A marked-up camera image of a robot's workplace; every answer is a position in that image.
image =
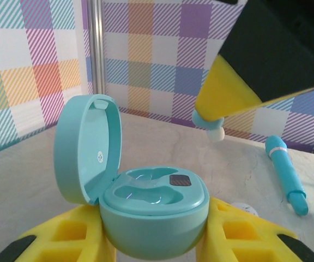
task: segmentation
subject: plaid backdrop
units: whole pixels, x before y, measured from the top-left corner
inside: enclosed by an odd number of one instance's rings
[[[82,94],[75,27],[72,0],[0,0],[0,150]]]
[[[196,96],[245,1],[104,0],[106,92],[122,112],[194,125]],[[227,135],[314,146],[314,92],[228,117]]]

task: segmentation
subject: white table surface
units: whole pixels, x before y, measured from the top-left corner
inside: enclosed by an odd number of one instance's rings
[[[299,235],[314,250],[314,154],[289,154],[307,192],[310,212],[287,204],[264,145],[226,137],[209,142],[202,130],[122,114],[120,170],[174,165],[200,175],[211,196],[251,205],[259,216]],[[0,152],[0,251],[28,229],[75,205],[60,195],[53,171],[55,128]],[[138,261],[118,254],[118,261]],[[195,251],[170,261],[195,261]]]

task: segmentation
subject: open case lid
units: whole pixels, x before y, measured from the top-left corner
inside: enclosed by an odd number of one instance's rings
[[[97,205],[117,176],[122,125],[114,100],[75,96],[65,105],[55,134],[54,167],[59,190],[72,203]]]

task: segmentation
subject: earbud case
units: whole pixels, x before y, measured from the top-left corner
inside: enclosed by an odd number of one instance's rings
[[[111,97],[75,96],[66,103],[54,147],[62,196],[71,203],[99,205],[107,238],[131,257],[163,260],[192,249],[208,217],[204,182],[170,166],[119,174],[121,152],[122,125]]]

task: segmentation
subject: yellow foam pad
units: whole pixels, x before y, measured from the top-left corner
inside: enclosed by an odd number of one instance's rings
[[[37,238],[17,262],[115,262],[98,206],[79,206],[20,236]]]
[[[196,246],[197,262],[301,262],[277,237],[291,231],[210,198],[206,232]],[[20,236],[35,235],[17,262],[115,262],[98,206],[79,206]]]
[[[195,109],[205,121],[211,122],[312,90],[314,87],[263,103],[231,65],[218,55],[196,98]]]
[[[301,262],[277,234],[297,238],[283,227],[211,198],[206,232],[196,246],[197,262]]]

